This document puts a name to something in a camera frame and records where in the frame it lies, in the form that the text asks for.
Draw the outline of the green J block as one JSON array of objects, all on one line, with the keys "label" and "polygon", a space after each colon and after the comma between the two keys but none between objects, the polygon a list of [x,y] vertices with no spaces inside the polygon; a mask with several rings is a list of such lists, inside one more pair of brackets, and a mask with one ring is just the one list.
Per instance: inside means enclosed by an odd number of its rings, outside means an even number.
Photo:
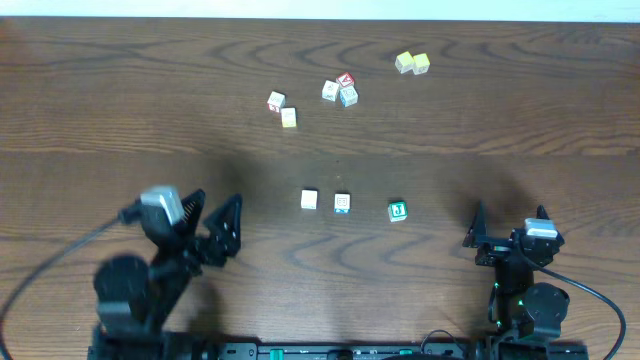
[{"label": "green J block", "polygon": [[407,204],[404,201],[390,203],[388,215],[391,222],[404,221],[408,217]]}]

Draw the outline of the plain white block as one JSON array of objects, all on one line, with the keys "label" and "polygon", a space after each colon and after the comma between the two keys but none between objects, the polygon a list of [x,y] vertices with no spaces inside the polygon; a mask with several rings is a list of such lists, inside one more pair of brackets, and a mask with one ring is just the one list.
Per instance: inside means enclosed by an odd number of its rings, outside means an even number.
[{"label": "plain white block", "polygon": [[318,202],[318,191],[311,189],[303,189],[301,191],[300,206],[302,209],[315,210]]}]

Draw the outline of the blue X block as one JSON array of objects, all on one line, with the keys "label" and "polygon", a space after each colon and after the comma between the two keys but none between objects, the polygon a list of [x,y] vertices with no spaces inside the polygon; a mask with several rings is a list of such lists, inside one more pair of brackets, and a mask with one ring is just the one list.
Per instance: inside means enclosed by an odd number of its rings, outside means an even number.
[{"label": "blue X block", "polygon": [[351,195],[348,193],[336,193],[334,196],[334,212],[348,214],[351,210]]}]

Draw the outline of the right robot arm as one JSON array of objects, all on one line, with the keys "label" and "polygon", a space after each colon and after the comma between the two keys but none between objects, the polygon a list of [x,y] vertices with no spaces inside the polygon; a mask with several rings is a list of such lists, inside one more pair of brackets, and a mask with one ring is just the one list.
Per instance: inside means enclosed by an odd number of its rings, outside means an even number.
[{"label": "right robot arm", "polygon": [[484,207],[479,205],[463,245],[475,248],[475,264],[492,267],[495,282],[488,319],[496,331],[475,341],[467,359],[586,359],[580,344],[558,343],[567,316],[569,295],[563,289],[536,282],[534,272],[553,261],[564,239],[543,206],[507,238],[488,233]]}]

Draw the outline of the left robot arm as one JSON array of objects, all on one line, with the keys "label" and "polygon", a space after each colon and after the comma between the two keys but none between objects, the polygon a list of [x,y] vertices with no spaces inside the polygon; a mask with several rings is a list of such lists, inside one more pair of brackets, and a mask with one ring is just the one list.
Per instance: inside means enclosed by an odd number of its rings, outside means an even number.
[{"label": "left robot arm", "polygon": [[102,263],[93,280],[99,325],[91,359],[216,359],[218,345],[163,326],[191,280],[204,267],[225,266],[241,249],[243,198],[229,197],[203,216],[206,194],[180,197],[173,186],[143,192],[119,219],[137,223],[157,247],[150,262],[131,255]]}]

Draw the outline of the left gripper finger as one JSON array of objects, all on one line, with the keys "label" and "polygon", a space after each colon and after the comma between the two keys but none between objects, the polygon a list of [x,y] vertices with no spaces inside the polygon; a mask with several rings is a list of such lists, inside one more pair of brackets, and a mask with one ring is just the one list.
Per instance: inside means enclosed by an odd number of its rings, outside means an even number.
[{"label": "left gripper finger", "polygon": [[203,220],[204,227],[212,236],[239,240],[242,205],[242,196],[240,194],[232,195]]},{"label": "left gripper finger", "polygon": [[206,194],[198,189],[181,200],[184,216],[177,224],[177,232],[181,235],[193,235],[198,227],[206,200]]}]

